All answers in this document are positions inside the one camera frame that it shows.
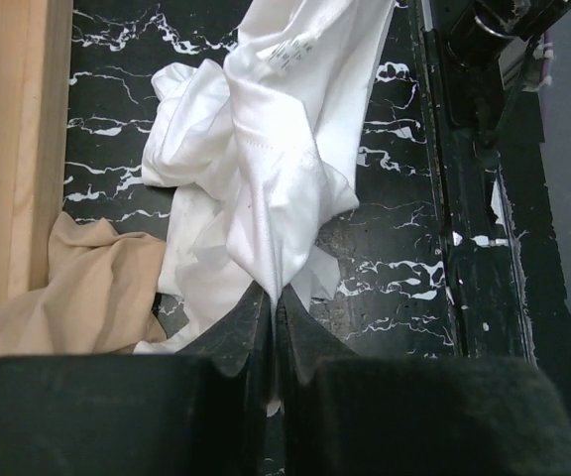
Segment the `white t shirt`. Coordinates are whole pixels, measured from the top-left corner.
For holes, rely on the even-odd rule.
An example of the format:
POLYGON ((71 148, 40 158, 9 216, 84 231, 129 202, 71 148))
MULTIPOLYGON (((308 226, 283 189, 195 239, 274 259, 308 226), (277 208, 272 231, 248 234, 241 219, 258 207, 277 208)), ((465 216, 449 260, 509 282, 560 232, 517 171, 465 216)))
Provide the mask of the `white t shirt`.
POLYGON ((174 191, 158 290, 187 324, 139 353, 174 353, 258 284, 277 302, 331 299, 320 228, 355 209, 358 149, 391 1, 255 1, 223 62, 169 64, 142 179, 174 191))

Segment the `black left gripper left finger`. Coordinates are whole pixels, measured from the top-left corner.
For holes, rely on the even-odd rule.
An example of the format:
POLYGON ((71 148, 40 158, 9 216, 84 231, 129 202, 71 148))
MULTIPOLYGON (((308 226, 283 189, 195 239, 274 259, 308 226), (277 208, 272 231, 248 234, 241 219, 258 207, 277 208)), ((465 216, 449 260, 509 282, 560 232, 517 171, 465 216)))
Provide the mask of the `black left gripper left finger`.
POLYGON ((0 358, 0 475, 255 475, 271 305, 251 285, 174 354, 0 358))

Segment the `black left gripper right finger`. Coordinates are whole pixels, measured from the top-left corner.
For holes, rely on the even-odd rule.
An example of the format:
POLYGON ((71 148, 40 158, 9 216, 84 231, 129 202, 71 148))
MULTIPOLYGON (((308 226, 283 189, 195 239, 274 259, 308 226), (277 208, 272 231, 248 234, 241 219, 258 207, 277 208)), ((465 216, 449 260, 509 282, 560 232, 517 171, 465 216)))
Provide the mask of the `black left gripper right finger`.
POLYGON ((362 357, 292 289, 275 329, 289 475, 571 475, 571 420, 523 360, 362 357))

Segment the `beige t shirt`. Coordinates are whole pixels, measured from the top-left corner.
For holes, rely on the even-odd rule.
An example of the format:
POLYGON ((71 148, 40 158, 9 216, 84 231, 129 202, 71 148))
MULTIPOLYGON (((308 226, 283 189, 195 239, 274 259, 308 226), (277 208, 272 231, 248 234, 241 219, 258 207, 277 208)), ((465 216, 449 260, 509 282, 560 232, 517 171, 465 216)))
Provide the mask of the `beige t shirt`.
POLYGON ((112 353, 166 339, 153 314, 166 244, 62 212, 49 239, 49 282, 0 304, 0 356, 112 353))

